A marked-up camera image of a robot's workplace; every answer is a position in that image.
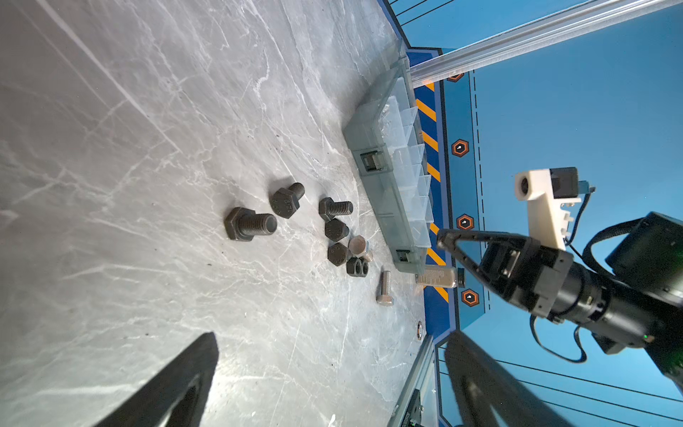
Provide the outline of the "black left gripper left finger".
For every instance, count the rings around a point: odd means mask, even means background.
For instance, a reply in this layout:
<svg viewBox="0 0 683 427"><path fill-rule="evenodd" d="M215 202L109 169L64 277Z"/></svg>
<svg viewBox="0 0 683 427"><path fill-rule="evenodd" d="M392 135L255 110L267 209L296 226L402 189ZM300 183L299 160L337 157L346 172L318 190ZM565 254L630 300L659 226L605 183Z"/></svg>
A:
<svg viewBox="0 0 683 427"><path fill-rule="evenodd" d="M99 426L199 426L219 359L216 335L201 334Z"/></svg>

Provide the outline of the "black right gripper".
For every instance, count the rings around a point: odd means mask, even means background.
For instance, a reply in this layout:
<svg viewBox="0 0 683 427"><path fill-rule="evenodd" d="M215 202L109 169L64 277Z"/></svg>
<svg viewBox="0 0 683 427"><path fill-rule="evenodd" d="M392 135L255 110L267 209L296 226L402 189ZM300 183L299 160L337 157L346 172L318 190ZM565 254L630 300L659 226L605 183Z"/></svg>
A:
<svg viewBox="0 0 683 427"><path fill-rule="evenodd" d="M456 247L460 241L487 244L480 263ZM454 268L464 271L459 288L477 281L485 291L540 318L550 315L574 263L574 256L564 250L500 231L442 229L437 246L450 257Z"/></svg>

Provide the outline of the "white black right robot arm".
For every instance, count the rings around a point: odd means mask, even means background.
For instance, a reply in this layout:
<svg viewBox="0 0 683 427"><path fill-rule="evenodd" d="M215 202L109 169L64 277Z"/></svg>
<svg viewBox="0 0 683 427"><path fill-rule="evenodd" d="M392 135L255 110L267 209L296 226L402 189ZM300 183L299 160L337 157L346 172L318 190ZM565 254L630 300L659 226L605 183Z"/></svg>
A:
<svg viewBox="0 0 683 427"><path fill-rule="evenodd" d="M577 263L565 250L506 232L442 230L450 253L495 295L532 320L591 331L606 354L643 349L682 384L682 222L662 213L596 234Z"/></svg>

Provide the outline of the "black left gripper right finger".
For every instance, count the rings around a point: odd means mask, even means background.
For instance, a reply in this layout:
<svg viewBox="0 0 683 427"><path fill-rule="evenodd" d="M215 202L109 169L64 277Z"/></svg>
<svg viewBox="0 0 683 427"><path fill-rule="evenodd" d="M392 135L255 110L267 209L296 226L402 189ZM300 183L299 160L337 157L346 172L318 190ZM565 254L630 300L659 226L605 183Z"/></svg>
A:
<svg viewBox="0 0 683 427"><path fill-rule="evenodd" d="M466 334L448 336L445 361L463 425L570 425Z"/></svg>

